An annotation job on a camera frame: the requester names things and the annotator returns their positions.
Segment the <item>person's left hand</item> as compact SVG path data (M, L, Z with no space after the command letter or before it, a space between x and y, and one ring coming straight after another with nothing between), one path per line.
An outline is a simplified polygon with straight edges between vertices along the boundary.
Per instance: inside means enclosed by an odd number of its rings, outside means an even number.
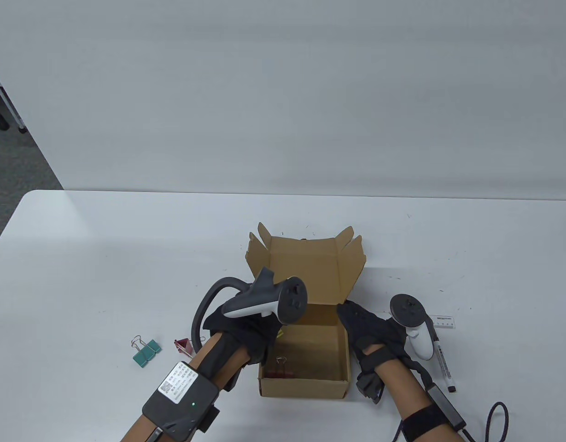
M222 313L222 307L207 316L203 328L211 335L227 333L234 337L248 351L249 364L266 364L282 324L275 314L269 316L249 315L240 318L228 318Z

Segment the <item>person's right hand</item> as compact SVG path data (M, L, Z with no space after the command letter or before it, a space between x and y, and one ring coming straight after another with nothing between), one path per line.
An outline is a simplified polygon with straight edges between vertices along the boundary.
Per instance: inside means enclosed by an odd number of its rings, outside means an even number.
M338 304L336 312L363 374L390 360L410 359L405 351L405 328L392 318L382 319L352 301Z

